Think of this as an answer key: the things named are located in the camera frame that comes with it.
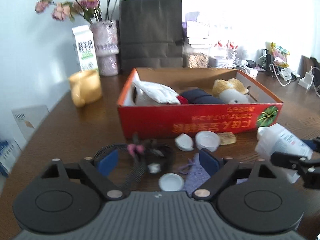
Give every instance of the red cloth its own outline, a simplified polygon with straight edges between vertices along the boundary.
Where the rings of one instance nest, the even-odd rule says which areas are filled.
[[[180,96],[180,95],[177,96],[177,99],[179,100],[179,102],[180,102],[182,105],[188,105],[188,104],[189,104],[188,100],[185,99],[184,97]]]

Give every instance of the metal screw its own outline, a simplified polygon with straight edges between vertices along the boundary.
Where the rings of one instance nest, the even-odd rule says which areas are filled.
[[[210,196],[210,191],[207,189],[197,189],[195,191],[195,195],[197,197],[208,197],[208,196]]]
[[[308,172],[314,172],[316,169],[314,167],[311,167],[308,169]]]
[[[123,193],[120,190],[113,189],[107,192],[107,196],[111,198],[119,198],[122,197]]]

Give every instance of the navy blue fabric roll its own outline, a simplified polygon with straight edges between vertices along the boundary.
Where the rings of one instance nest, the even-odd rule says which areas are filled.
[[[187,99],[189,104],[224,104],[222,100],[199,88],[184,91],[181,96]]]

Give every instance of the mug handle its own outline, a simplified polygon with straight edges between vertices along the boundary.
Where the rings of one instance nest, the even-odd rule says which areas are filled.
[[[81,98],[81,83],[76,83],[71,89],[72,101],[76,107],[82,107],[85,105],[85,100]]]

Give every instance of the green pumpkin picture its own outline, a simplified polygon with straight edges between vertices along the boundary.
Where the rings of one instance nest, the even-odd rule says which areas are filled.
[[[261,126],[268,127],[269,125],[271,125],[275,121],[275,119],[278,115],[278,112],[279,112],[279,110],[276,106],[270,106],[270,107],[266,108],[258,116],[256,126],[257,127],[261,127]]]

